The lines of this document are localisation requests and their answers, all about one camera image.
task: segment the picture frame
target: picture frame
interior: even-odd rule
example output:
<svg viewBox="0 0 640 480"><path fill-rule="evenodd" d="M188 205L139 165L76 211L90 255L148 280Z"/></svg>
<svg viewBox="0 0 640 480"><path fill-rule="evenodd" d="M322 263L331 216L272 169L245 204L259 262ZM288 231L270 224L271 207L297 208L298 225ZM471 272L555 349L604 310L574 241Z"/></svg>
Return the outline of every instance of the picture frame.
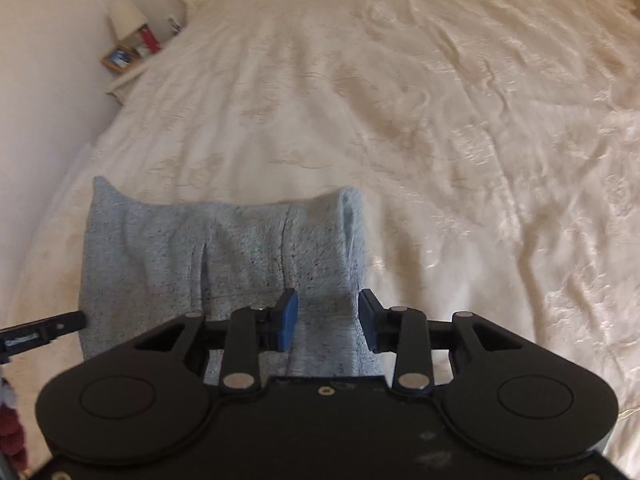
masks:
<svg viewBox="0 0 640 480"><path fill-rule="evenodd" d="M138 60L140 60L140 56L137 53L126 46L118 45L105 54L100 62L114 72L124 74Z"/></svg>

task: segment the cream comforter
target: cream comforter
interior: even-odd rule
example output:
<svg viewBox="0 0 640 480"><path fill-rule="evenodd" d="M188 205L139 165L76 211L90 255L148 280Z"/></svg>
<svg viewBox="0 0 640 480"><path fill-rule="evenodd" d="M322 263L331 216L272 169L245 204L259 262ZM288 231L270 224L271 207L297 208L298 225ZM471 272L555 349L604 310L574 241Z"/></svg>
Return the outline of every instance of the cream comforter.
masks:
<svg viewBox="0 0 640 480"><path fill-rule="evenodd" d="M211 0L41 229L10 321L77 307L94 175L153 203L356 186L383 303L473 310L604 377L608 456L640 478L639 75L615 0ZM80 359L68 336L8 367L32 463L36 394Z"/></svg>

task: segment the silver rivet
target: silver rivet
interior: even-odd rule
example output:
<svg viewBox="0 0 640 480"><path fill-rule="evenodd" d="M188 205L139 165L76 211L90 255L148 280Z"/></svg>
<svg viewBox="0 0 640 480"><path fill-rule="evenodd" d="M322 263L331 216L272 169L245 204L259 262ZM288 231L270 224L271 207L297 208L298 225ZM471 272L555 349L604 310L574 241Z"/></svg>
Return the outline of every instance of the silver rivet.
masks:
<svg viewBox="0 0 640 480"><path fill-rule="evenodd" d="M318 393L322 396L328 397L335 393L335 390L331 386L320 386Z"/></svg>
<svg viewBox="0 0 640 480"><path fill-rule="evenodd" d="M222 382L225 383L227 388L232 388L234 390L246 390L254 385L255 379L249 374L239 372L236 374L229 374L222 379Z"/></svg>
<svg viewBox="0 0 640 480"><path fill-rule="evenodd" d="M424 374L403 374L398 378L398 383L407 390L423 390L431 381Z"/></svg>

